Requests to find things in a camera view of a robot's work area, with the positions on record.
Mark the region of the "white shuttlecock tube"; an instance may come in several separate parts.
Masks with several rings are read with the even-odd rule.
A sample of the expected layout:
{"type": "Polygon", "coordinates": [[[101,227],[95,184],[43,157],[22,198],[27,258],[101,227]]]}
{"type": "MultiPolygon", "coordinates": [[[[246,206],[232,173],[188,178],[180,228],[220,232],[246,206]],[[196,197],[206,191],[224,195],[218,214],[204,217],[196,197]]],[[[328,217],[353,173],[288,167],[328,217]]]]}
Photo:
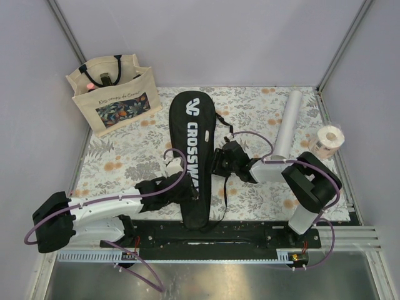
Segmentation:
{"type": "Polygon", "coordinates": [[[287,159],[289,157],[302,98],[303,94],[300,91],[291,91],[289,93],[272,154],[274,160],[287,159]]]}

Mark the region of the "black Crossway racket bag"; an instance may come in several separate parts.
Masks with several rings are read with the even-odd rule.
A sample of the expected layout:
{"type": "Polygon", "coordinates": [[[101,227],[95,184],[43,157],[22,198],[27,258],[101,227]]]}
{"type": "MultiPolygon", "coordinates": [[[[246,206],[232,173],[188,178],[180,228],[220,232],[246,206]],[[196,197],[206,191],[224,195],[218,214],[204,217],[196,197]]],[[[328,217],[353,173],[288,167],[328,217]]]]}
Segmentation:
{"type": "Polygon", "coordinates": [[[214,156],[214,132],[220,121],[233,132],[233,126],[216,112],[211,97],[201,91],[184,91],[174,97],[169,108],[169,132],[172,147],[187,161],[198,198],[181,205],[182,219],[189,230],[207,233],[215,226],[209,222],[212,193],[211,164],[214,156]]]}

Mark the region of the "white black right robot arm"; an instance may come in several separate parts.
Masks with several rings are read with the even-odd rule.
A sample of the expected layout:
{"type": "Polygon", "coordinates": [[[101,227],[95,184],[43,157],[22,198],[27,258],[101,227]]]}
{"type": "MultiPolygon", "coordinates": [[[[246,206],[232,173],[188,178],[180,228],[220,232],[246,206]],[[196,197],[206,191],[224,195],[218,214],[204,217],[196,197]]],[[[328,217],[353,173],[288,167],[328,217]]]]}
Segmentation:
{"type": "Polygon", "coordinates": [[[296,159],[251,159],[236,141],[214,151],[211,173],[224,178],[235,174],[251,184],[286,183],[299,201],[284,232],[285,242],[294,248],[306,241],[306,232],[328,203],[340,199],[342,188],[340,179],[311,152],[303,152],[296,159]]]}

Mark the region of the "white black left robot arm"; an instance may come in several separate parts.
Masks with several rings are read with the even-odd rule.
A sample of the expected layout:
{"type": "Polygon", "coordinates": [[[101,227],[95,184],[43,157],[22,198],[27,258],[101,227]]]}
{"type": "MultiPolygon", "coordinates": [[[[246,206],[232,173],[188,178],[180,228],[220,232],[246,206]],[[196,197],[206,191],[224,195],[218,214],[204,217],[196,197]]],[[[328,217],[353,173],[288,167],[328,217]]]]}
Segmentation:
{"type": "Polygon", "coordinates": [[[157,211],[171,204],[191,206],[199,196],[199,183],[189,173],[141,181],[134,187],[92,198],[67,197],[64,191],[51,195],[32,215],[36,240],[26,237],[26,244],[35,244],[41,254],[58,251],[76,239],[78,229],[96,221],[119,216],[134,217],[157,211]]]}

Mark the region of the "floral patterned table mat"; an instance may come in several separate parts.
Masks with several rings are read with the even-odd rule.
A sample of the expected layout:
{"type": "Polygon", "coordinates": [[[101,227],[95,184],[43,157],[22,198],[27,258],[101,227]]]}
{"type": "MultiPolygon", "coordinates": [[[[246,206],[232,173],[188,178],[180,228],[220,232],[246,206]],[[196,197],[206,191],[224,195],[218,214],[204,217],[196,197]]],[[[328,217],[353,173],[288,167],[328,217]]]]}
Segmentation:
{"type": "MultiPolygon", "coordinates": [[[[216,125],[220,148],[230,130],[252,158],[267,154],[275,143],[289,97],[288,87],[203,87],[223,122],[216,125]]],[[[171,147],[169,106],[179,87],[158,90],[162,109],[103,137],[92,136],[73,196],[88,198],[133,187],[164,173],[163,155],[171,147]]],[[[210,218],[227,221],[286,221],[298,206],[287,184],[249,184],[237,176],[212,179],[210,218]]]]}

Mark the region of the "wrapped toilet paper roll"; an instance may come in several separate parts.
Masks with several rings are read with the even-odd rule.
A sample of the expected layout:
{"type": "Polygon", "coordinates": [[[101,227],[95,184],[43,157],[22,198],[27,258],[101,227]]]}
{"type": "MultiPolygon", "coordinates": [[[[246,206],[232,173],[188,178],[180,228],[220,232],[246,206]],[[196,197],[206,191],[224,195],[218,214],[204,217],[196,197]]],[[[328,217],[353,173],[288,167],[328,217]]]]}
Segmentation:
{"type": "Polygon", "coordinates": [[[308,143],[311,153],[319,159],[329,159],[344,144],[343,131],[333,125],[326,125],[320,128],[308,143]]]}

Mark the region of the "beige floral tote bag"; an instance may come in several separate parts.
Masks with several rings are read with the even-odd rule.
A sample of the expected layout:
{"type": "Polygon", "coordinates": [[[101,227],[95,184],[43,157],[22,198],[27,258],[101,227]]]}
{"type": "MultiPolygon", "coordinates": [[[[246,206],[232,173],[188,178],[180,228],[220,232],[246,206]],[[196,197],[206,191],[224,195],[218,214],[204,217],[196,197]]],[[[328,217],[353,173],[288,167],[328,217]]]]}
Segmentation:
{"type": "Polygon", "coordinates": [[[135,54],[97,57],[66,76],[72,100],[97,137],[139,121],[162,109],[151,67],[141,67],[135,54]],[[113,85],[104,87],[100,75],[113,85]],[[88,92],[86,86],[95,85],[88,92]]]}

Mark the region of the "dark bottle in tote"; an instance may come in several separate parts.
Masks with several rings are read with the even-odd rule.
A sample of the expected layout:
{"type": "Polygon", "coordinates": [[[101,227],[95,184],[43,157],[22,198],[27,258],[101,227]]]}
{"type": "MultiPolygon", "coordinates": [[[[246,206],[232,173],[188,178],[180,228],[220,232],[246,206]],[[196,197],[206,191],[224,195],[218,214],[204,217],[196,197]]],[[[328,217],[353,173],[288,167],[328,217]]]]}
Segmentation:
{"type": "Polygon", "coordinates": [[[102,73],[100,75],[100,79],[101,79],[102,85],[104,87],[108,87],[108,86],[112,86],[113,85],[113,82],[112,82],[108,72],[102,73]]]}

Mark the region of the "pink capped bottle in tote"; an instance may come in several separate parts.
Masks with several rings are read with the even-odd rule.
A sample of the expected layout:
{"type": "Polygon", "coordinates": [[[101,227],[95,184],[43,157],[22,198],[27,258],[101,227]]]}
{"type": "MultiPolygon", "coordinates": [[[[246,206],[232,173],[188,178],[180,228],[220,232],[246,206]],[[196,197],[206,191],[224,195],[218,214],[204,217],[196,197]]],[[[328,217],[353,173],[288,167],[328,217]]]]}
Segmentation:
{"type": "Polygon", "coordinates": [[[86,88],[87,88],[88,92],[91,92],[91,91],[95,90],[95,85],[93,83],[89,83],[89,84],[87,84],[86,88]]]}

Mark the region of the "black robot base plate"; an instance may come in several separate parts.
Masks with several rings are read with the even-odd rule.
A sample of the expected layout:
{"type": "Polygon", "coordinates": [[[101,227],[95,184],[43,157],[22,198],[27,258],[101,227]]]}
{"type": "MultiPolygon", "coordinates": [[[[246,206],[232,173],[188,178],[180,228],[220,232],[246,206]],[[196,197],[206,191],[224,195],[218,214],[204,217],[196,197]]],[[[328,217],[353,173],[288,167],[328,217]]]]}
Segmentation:
{"type": "Polygon", "coordinates": [[[111,242],[132,248],[147,261],[266,261],[278,251],[320,249],[317,229],[298,236],[286,222],[221,221],[206,233],[179,221],[123,219],[124,234],[111,242]]]}

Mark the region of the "aluminium frame rail front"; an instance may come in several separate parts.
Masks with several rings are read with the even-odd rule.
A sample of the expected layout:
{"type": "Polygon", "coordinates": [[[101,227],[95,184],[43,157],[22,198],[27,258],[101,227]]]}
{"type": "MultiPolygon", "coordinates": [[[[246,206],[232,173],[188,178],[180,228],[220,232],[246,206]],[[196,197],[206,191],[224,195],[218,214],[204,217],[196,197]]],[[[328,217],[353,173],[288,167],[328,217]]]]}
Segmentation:
{"type": "Polygon", "coordinates": [[[150,264],[283,264],[290,268],[308,268],[312,252],[321,252],[328,257],[334,251],[372,252],[380,249],[373,230],[319,226],[312,228],[297,246],[285,242],[283,229],[276,227],[264,246],[250,241],[164,242],[152,235],[146,245],[135,249],[108,244],[99,249],[62,249],[55,254],[58,261],[69,263],[133,264],[144,261],[150,264]]]}

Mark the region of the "aluminium frame post right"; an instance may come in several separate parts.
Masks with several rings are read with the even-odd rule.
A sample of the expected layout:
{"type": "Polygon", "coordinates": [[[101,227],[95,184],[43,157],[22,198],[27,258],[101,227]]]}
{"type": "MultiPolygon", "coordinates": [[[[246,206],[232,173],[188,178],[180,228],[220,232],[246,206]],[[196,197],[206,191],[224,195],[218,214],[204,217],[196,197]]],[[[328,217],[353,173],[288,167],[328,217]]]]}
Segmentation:
{"type": "Polygon", "coordinates": [[[339,47],[337,48],[331,62],[329,63],[329,66],[327,67],[324,75],[322,76],[322,79],[320,80],[319,84],[316,86],[316,91],[318,93],[322,93],[323,89],[328,84],[329,79],[335,72],[335,69],[337,68],[338,64],[340,63],[347,48],[349,47],[354,36],[356,35],[359,27],[363,23],[365,17],[368,15],[369,11],[371,10],[371,8],[373,7],[375,2],[376,2],[375,0],[364,0],[361,3],[360,8],[357,10],[357,13],[356,13],[354,19],[352,20],[342,41],[340,42],[339,47]]]}

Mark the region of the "aluminium frame post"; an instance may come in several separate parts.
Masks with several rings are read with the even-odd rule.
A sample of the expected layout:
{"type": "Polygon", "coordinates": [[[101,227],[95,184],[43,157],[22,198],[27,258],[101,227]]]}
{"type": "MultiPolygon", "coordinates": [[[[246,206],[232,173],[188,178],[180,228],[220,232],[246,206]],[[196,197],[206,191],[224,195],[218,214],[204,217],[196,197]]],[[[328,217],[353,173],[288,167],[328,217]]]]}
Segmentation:
{"type": "Polygon", "coordinates": [[[84,64],[86,62],[86,58],[78,44],[76,37],[74,36],[68,21],[62,12],[62,9],[56,0],[45,0],[48,5],[52,15],[54,16],[56,22],[58,23],[66,41],[70,45],[75,57],[79,61],[80,64],[84,64]]]}
{"type": "Polygon", "coordinates": [[[322,76],[322,79],[320,80],[319,84],[316,86],[316,91],[318,93],[322,93],[323,89],[328,84],[329,79],[335,72],[335,69],[337,68],[338,64],[340,63],[347,48],[349,47],[354,36],[356,35],[359,27],[363,23],[365,17],[368,15],[369,11],[371,10],[371,8],[373,7],[375,2],[376,2],[375,0],[364,0],[361,3],[360,8],[357,10],[357,13],[356,13],[354,19],[352,20],[342,41],[340,42],[339,47],[337,48],[331,62],[329,63],[329,66],[327,67],[324,75],[322,76]]]}

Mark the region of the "aluminium frame post left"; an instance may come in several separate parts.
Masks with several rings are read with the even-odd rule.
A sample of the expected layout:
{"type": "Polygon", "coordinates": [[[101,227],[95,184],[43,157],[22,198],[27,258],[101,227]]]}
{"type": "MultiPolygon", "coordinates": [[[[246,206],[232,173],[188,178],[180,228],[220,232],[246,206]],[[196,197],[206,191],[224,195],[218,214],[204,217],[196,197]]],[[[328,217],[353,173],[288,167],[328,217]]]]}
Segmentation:
{"type": "Polygon", "coordinates": [[[62,12],[62,9],[56,0],[45,0],[48,5],[52,15],[54,16],[56,22],[58,23],[66,41],[70,45],[75,57],[79,61],[80,64],[84,64],[86,62],[86,58],[78,44],[76,37],[74,36],[68,21],[62,12]]]}

